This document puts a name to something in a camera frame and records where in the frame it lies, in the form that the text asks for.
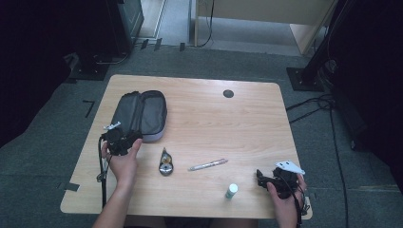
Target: gray carpet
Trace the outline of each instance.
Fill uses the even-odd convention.
[[[285,68],[305,67],[309,59],[222,50],[135,47],[124,62],[111,66],[102,82],[62,84],[35,117],[29,129],[0,149],[0,227],[90,227],[97,215],[68,215],[60,211],[86,134],[113,74],[204,78],[279,84],[286,106],[322,95],[296,92]],[[95,106],[86,117],[89,103]],[[317,104],[288,112],[293,120]],[[402,227],[403,197],[389,168],[370,152],[350,149],[349,134],[337,110],[333,111],[336,142],[347,186],[350,227]],[[342,181],[339,175],[330,113],[326,110],[292,123],[300,163],[309,185],[314,216],[304,227],[345,227]],[[181,224],[171,221],[170,226]],[[186,219],[187,227],[199,220]],[[263,219],[259,227],[277,227]]]

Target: black strap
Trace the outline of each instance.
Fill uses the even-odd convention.
[[[97,177],[97,181],[100,181],[102,184],[102,208],[104,208],[106,205],[106,172],[104,171],[104,164],[103,164],[102,151],[101,151],[101,141],[103,138],[104,137],[101,136],[98,141],[98,155],[99,155],[99,160],[100,160],[101,173]]]

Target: small tool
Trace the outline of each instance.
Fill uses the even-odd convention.
[[[174,171],[174,164],[172,163],[172,156],[166,152],[165,147],[161,154],[160,173],[163,176],[169,176]]]
[[[189,171],[196,171],[196,170],[203,169],[203,168],[213,167],[213,166],[216,166],[216,165],[219,165],[219,164],[224,164],[224,163],[227,163],[227,162],[228,162],[227,159],[220,159],[220,160],[212,161],[212,162],[209,162],[209,163],[206,163],[206,164],[199,164],[199,165],[190,167]]]

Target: left hand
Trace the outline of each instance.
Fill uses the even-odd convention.
[[[107,142],[102,146],[102,157],[110,160],[109,167],[116,177],[118,186],[132,189],[136,181],[137,172],[137,153],[143,140],[136,140],[127,155],[124,156],[112,156],[107,153]]]

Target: wrist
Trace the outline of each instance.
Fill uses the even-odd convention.
[[[134,181],[118,181],[115,191],[119,191],[122,194],[131,195],[134,190]]]

